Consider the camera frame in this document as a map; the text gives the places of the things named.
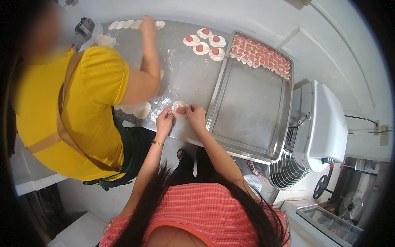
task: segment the gold bracelet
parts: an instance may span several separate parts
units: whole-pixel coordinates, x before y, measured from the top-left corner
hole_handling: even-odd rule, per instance
[[[158,146],[164,146],[165,145],[163,143],[155,141],[155,139],[152,139],[152,144],[155,144],[155,145],[158,145]]]

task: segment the dark green apron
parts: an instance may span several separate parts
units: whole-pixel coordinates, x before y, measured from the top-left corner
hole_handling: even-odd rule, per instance
[[[134,178],[137,177],[137,174],[139,173],[139,170],[143,165],[145,157],[147,156],[147,153],[151,147],[152,139],[155,137],[154,131],[143,127],[123,127],[123,120],[118,119],[115,116],[114,108],[111,108],[114,124],[121,135],[124,148],[124,162],[120,173],[125,173],[125,175],[122,178],[114,181],[108,180],[118,176],[118,174],[84,182],[84,185],[99,184],[105,191],[108,191],[108,188],[129,184]]]

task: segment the hand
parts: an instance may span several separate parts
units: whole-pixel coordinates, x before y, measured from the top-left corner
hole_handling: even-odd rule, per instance
[[[186,109],[186,117],[195,131],[206,129],[206,111],[203,107],[192,104]]]
[[[173,124],[173,115],[171,113],[172,107],[169,106],[163,110],[156,118],[156,136],[155,141],[164,143],[170,133]]]
[[[148,15],[145,15],[140,25],[140,32],[143,34],[155,34],[155,21]]]

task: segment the glass display case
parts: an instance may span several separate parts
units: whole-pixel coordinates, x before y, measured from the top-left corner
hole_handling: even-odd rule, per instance
[[[343,247],[351,247],[363,233],[362,229],[320,206],[298,209],[296,213]]]

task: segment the metal baking tray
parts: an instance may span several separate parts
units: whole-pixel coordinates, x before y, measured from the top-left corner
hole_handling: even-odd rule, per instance
[[[228,44],[236,34],[265,44],[240,31],[233,31]],[[228,45],[206,117],[206,129],[230,155],[264,164],[281,157],[293,92],[292,59],[267,46],[290,62],[289,80],[229,57]]]

